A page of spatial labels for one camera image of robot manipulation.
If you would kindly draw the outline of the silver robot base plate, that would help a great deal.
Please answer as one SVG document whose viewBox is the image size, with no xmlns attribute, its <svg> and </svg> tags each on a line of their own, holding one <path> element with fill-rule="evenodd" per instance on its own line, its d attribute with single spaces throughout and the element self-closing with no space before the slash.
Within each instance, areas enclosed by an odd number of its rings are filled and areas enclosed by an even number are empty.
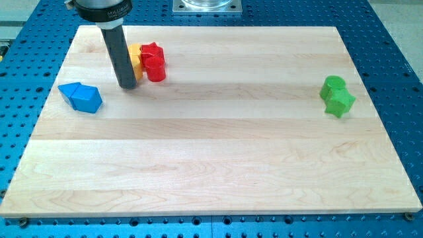
<svg viewBox="0 0 423 238">
<path fill-rule="evenodd" d="M 176 15 L 242 12 L 241 0 L 173 0 Z"/>
</svg>

